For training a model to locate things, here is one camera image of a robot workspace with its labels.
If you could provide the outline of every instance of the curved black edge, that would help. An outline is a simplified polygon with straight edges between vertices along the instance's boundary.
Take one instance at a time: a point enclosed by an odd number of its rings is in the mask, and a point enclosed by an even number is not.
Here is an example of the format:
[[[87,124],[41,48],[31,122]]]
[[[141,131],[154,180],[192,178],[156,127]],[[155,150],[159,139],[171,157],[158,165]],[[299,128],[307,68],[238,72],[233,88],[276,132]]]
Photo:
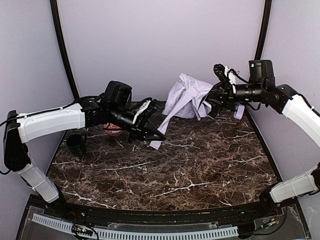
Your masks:
[[[262,52],[264,49],[266,36],[267,36],[270,13],[271,13],[271,4],[272,4],[272,0],[265,0],[265,2],[264,2],[264,10],[263,10],[260,35],[259,35],[259,40],[258,40],[258,44],[256,47],[254,60],[260,60],[261,56],[262,56]]]
[[[255,121],[253,120],[251,114],[249,113],[249,111],[247,109],[245,109],[244,114],[248,118],[248,120],[249,120],[249,122],[250,122],[250,124],[251,124],[251,126],[252,126],[252,128],[253,128],[253,130],[254,130],[254,132],[256,134],[256,136],[257,136],[257,138],[259,139],[259,142],[260,142],[260,144],[261,144],[261,146],[262,146],[262,148],[264,150],[264,153],[265,153],[266,157],[268,158],[268,160],[269,160],[269,162],[271,164],[271,167],[272,167],[272,169],[274,171],[274,174],[276,176],[277,181],[278,182],[282,182],[282,178],[280,176],[280,172],[279,172],[279,170],[277,168],[275,160],[272,157],[271,152],[269,151],[269,148],[268,148],[268,146],[267,146],[267,144],[266,144],[266,142],[265,142],[265,140],[264,140],[259,128],[257,127]]]
[[[57,0],[50,0],[50,5],[51,5],[51,12],[52,12],[52,18],[53,18],[56,39],[58,41],[65,73],[68,78],[68,82],[69,82],[73,97],[74,97],[74,99],[78,99],[80,96],[79,96],[79,92],[78,92],[78,89],[76,86],[74,76],[72,74],[72,70],[71,70],[71,66],[70,66],[70,62],[69,62],[69,58],[68,58],[68,54],[67,54],[65,40],[64,40],[64,36],[63,36],[62,28],[61,28]]]
[[[239,206],[228,206],[191,211],[134,211],[118,210],[101,207],[90,207],[69,203],[72,210],[77,213],[85,213],[78,222],[94,226],[107,227],[111,223],[129,225],[192,225],[218,222],[219,226],[232,225],[243,226],[252,224],[254,220],[261,218],[256,213],[241,213],[241,211],[256,209],[258,202],[243,204]],[[281,203],[281,207],[296,205],[304,226],[306,235],[310,235],[305,219],[299,205],[298,199],[288,199]],[[21,236],[30,206],[44,210],[45,215],[57,217],[46,207],[46,202],[38,195],[31,194],[26,204],[23,217],[17,233],[17,240]],[[270,211],[266,217],[274,216],[275,212]]]

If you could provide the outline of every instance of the black camera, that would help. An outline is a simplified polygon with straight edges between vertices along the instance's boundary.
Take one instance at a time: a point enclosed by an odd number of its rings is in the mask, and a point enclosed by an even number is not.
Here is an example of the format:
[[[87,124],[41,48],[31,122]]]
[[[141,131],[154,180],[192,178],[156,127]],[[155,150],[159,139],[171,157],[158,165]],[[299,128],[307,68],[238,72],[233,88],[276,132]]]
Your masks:
[[[119,108],[128,109],[131,104],[131,92],[131,86],[119,81],[110,81],[104,92],[104,97]]]

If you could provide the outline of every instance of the red object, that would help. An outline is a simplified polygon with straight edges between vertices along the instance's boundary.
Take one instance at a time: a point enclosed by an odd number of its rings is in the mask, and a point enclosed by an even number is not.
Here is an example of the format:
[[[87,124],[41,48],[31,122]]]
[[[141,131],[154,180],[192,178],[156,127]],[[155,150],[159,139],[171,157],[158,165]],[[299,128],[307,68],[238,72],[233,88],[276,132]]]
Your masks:
[[[103,129],[105,133],[107,133],[110,136],[118,137],[123,133],[123,130],[105,130],[105,129],[121,129],[121,127],[118,127],[117,125],[114,125],[112,123],[104,124]]]

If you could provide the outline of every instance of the black cable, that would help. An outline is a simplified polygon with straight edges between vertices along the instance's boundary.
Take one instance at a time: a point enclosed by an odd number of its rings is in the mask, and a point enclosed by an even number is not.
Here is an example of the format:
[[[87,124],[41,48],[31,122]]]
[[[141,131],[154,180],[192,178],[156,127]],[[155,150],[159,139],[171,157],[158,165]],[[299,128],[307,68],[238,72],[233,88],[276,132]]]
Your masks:
[[[265,0],[264,2],[264,10],[263,10],[263,16],[262,16],[260,35],[259,35],[258,44],[256,46],[254,60],[260,60],[262,56],[262,52],[264,49],[266,36],[267,36],[270,13],[271,13],[271,4],[272,4],[272,0]]]
[[[246,106],[249,106],[252,110],[258,111],[261,108],[261,102],[259,103],[257,108],[254,108],[250,103],[246,103]]]
[[[3,171],[0,170],[0,174],[1,174],[1,175],[7,175],[7,174],[10,173],[10,172],[11,172],[11,170],[9,170],[9,171],[7,171],[7,172],[3,172]]]
[[[313,106],[311,106],[311,104],[308,102],[308,100],[306,99],[306,97],[303,96],[301,93],[298,93],[298,95],[301,96],[301,97],[303,98],[303,100],[305,101],[305,103],[307,104],[307,106],[308,106],[318,117],[320,117],[320,113],[317,112],[317,111],[313,108]]]
[[[226,74],[227,78],[229,79],[229,73],[233,73],[238,79],[240,79],[242,82],[251,85],[250,82],[248,82],[247,80],[243,79],[242,77],[239,76],[239,74],[236,72],[236,70],[234,70],[233,68],[231,68],[228,73]]]
[[[268,233],[256,233],[257,231],[260,231],[262,229],[257,229],[257,230],[254,230],[252,232],[238,232],[239,235],[251,235],[251,236],[265,236],[265,235],[271,235],[271,234],[274,234],[275,232],[277,232],[286,222],[287,220],[287,215],[288,215],[288,206],[285,207],[285,214],[284,214],[284,219],[282,221],[282,223],[273,231],[271,232],[268,232]]]
[[[70,222],[72,222],[73,224],[78,224],[78,225],[81,225],[81,226],[85,226],[85,227],[87,227],[88,229],[90,229],[90,230],[92,230],[93,232],[94,232],[94,234],[96,235],[96,240],[99,240],[99,235],[98,235],[98,233],[97,233],[97,231],[93,228],[93,227],[91,227],[91,226],[88,226],[88,225],[86,225],[86,224],[84,224],[84,223],[81,223],[81,222],[78,222],[78,221],[72,221],[72,220],[70,220],[70,219],[67,219],[67,218],[65,218],[65,217],[62,217],[62,216],[59,216],[56,212],[55,212],[55,210],[53,210],[51,207],[50,207],[50,210],[51,210],[51,212],[54,214],[54,215],[56,215],[58,218],[60,218],[60,219],[63,219],[63,220],[66,220],[66,221],[70,221]]]

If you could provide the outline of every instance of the black cup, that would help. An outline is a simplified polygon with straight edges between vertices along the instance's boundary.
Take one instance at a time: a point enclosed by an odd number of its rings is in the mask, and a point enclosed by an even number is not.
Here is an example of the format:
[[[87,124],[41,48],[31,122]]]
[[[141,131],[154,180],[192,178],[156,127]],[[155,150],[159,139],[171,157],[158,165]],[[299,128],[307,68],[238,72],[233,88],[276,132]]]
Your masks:
[[[73,134],[66,140],[66,146],[73,156],[81,158],[85,155],[87,148],[87,135],[86,134]]]

